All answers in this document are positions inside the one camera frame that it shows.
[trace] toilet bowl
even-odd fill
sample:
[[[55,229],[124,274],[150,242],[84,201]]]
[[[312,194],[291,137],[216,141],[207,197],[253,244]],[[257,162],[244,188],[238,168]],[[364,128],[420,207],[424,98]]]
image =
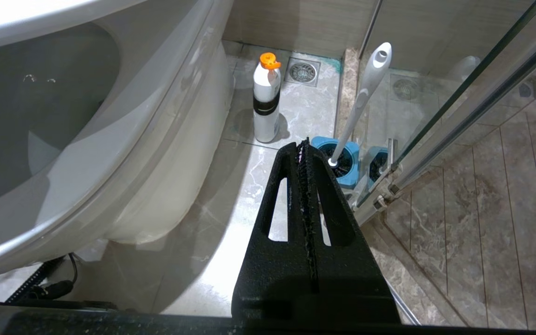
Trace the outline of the toilet bowl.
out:
[[[69,19],[51,12],[46,29],[30,20],[0,27],[0,50],[32,53],[9,66],[21,78],[0,83],[22,105],[0,112],[0,273],[98,238],[153,241],[179,223],[230,106],[221,36],[231,6],[82,1],[66,9]]]

